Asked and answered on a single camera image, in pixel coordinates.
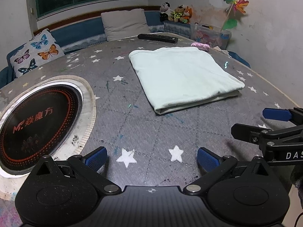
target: butterfly pillow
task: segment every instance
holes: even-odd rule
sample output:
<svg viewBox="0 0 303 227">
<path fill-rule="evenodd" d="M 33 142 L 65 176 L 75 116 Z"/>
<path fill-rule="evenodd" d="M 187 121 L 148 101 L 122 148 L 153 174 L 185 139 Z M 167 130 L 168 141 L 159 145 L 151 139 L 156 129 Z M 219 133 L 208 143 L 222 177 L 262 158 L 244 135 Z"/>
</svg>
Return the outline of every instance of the butterfly pillow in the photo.
<svg viewBox="0 0 303 227">
<path fill-rule="evenodd" d="M 16 77 L 20 77 L 63 55 L 63 50 L 55 43 L 50 31 L 45 29 L 26 44 L 18 47 L 10 62 Z"/>
</svg>

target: wooden trim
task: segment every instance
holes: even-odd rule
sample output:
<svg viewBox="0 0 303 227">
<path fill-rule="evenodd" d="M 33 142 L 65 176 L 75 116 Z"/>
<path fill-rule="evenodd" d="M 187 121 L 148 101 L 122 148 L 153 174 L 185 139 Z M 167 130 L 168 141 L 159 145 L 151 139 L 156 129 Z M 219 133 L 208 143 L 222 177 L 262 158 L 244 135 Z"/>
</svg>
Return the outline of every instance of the wooden trim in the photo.
<svg viewBox="0 0 303 227">
<path fill-rule="evenodd" d="M 129 7 L 116 7 L 116 8 L 111 8 L 111 9 L 99 10 L 99 11 L 85 13 L 85 14 L 81 14 L 81 15 L 78 15 L 78 16 L 75 16 L 75 17 L 72 17 L 72 18 L 69 18 L 69 19 L 65 19 L 65 20 L 55 22 L 53 24 L 50 24 L 50 25 L 45 26 L 43 28 L 40 28 L 37 31 L 34 31 L 34 35 L 36 36 L 38 33 L 40 33 L 41 31 L 43 31 L 46 28 L 48 28 L 49 30 L 54 30 L 58 27 L 65 26 L 65 25 L 68 25 L 68 24 L 71 24 L 71 23 L 75 23 L 77 21 L 98 17 L 98 16 L 101 15 L 101 13 L 104 13 L 104 12 L 121 11 L 121 10 L 130 11 L 130 10 L 136 9 L 136 8 L 142 8 L 145 11 L 160 10 L 160 6 L 129 6 Z"/>
</svg>

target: metal screw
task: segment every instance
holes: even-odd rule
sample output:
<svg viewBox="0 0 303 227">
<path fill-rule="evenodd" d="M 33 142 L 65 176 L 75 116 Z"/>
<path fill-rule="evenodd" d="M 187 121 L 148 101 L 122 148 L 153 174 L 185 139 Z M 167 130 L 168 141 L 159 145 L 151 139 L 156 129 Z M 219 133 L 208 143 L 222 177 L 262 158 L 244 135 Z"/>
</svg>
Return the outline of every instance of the metal screw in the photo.
<svg viewBox="0 0 303 227">
<path fill-rule="evenodd" d="M 109 192 L 109 193 L 114 193 L 114 192 L 117 192 L 119 190 L 119 187 L 117 185 L 114 185 L 114 184 L 109 184 L 109 185 L 106 185 L 104 187 L 104 190 L 106 192 Z"/>
<path fill-rule="evenodd" d="M 189 192 L 196 193 L 201 190 L 201 187 L 196 184 L 191 184 L 186 187 Z"/>
</svg>

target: pink fuzzy object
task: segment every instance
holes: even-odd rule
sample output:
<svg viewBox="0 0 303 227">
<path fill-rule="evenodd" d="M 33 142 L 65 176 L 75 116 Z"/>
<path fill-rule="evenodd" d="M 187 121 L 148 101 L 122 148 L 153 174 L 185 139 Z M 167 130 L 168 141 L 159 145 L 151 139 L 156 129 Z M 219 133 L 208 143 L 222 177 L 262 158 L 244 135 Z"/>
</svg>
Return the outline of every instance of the pink fuzzy object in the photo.
<svg viewBox="0 0 303 227">
<path fill-rule="evenodd" d="M 200 50 L 208 51 L 210 46 L 208 44 L 202 44 L 202 43 L 192 43 L 191 46 L 197 47 Z"/>
</svg>

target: black round cooktop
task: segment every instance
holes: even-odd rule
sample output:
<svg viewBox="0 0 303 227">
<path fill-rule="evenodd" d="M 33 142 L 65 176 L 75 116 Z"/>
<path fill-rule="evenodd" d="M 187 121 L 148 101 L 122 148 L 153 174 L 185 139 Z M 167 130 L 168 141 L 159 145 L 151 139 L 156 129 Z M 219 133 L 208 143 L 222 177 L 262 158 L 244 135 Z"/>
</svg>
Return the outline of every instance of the black round cooktop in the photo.
<svg viewBox="0 0 303 227">
<path fill-rule="evenodd" d="M 60 147 L 81 108 L 81 94 L 68 85 L 49 86 L 24 99 L 0 131 L 2 169 L 13 175 L 30 172 L 41 156 Z"/>
</svg>

